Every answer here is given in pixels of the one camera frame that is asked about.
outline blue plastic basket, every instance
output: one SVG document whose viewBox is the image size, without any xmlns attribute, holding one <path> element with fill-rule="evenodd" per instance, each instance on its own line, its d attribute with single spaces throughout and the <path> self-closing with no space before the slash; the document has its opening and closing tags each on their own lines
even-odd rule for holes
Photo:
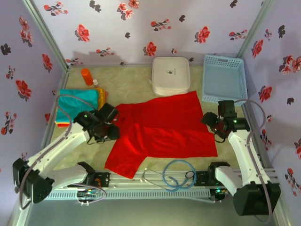
<svg viewBox="0 0 301 226">
<path fill-rule="evenodd" d="M 205 55 L 202 101 L 248 99 L 244 61 L 226 56 Z M 235 103 L 240 106 L 244 101 Z"/>
</svg>

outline blue cable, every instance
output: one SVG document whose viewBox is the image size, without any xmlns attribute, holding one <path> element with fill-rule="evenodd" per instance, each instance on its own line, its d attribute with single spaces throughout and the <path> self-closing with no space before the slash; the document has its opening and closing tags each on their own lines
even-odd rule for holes
<svg viewBox="0 0 301 226">
<path fill-rule="evenodd" d="M 189 165 L 189 166 L 191 167 L 192 172 L 194 173 L 194 178 L 193 178 L 193 182 L 192 182 L 191 185 L 189 185 L 188 187 L 183 187 L 183 186 L 187 183 L 187 181 L 189 180 L 188 178 L 186 178 L 182 184 L 179 184 L 179 182 L 178 182 L 175 178 L 169 177 L 169 178 L 171 178 L 171 179 L 176 183 L 176 185 L 171 185 L 171 184 L 167 183 L 167 181 L 166 181 L 166 179 L 165 179 L 165 172 L 166 172 L 167 168 L 168 168 L 171 164 L 173 164 L 173 163 L 175 163 L 175 162 L 183 162 L 183 163 L 185 163 L 185 164 L 187 164 L 187 165 Z M 197 173 L 196 173 L 196 170 L 194 169 L 194 167 L 193 167 L 189 162 L 187 162 L 187 161 L 185 161 L 185 160 L 182 160 L 182 159 L 173 160 L 173 161 L 171 161 L 170 163 L 168 163 L 168 164 L 165 166 L 165 168 L 164 168 L 162 174 L 163 174 L 163 181 L 164 181 L 164 183 L 165 183 L 168 187 L 173 188 L 173 189 L 166 189 L 168 192 L 176 192 L 176 191 L 179 190 L 179 189 L 189 189 L 189 188 L 191 188 L 191 187 L 194 186 L 194 184 L 196 183 L 196 180 L 197 180 Z"/>
</svg>

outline teal towel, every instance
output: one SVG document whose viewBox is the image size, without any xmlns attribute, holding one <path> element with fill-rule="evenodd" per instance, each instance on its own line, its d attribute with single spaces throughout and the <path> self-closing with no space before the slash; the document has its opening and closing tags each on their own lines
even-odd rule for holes
<svg viewBox="0 0 301 226">
<path fill-rule="evenodd" d="M 90 103 L 95 109 L 98 108 L 99 93 L 97 90 L 78 90 L 78 89 L 61 89 L 60 95 L 68 94 L 79 97 Z M 92 111 L 93 108 L 72 97 L 60 97 L 58 100 L 59 106 L 66 111 L 72 120 L 82 111 Z M 68 117 L 60 110 L 57 110 L 56 122 L 69 122 Z"/>
</svg>

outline white case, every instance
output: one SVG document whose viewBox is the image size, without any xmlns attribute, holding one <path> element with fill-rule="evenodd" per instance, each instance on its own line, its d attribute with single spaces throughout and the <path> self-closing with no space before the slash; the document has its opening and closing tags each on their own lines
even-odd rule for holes
<svg viewBox="0 0 301 226">
<path fill-rule="evenodd" d="M 157 96 L 187 93 L 190 88 L 188 60 L 184 57 L 156 57 L 152 63 L 151 83 Z"/>
</svg>

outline red cloth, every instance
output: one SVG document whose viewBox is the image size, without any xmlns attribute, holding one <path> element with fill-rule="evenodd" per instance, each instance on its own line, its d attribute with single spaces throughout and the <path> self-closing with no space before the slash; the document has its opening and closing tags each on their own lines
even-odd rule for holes
<svg viewBox="0 0 301 226">
<path fill-rule="evenodd" d="M 140 104 L 117 106 L 121 138 L 105 168 L 132 179 L 146 157 L 216 157 L 214 136 L 200 122 L 197 93 L 159 97 Z"/>
</svg>

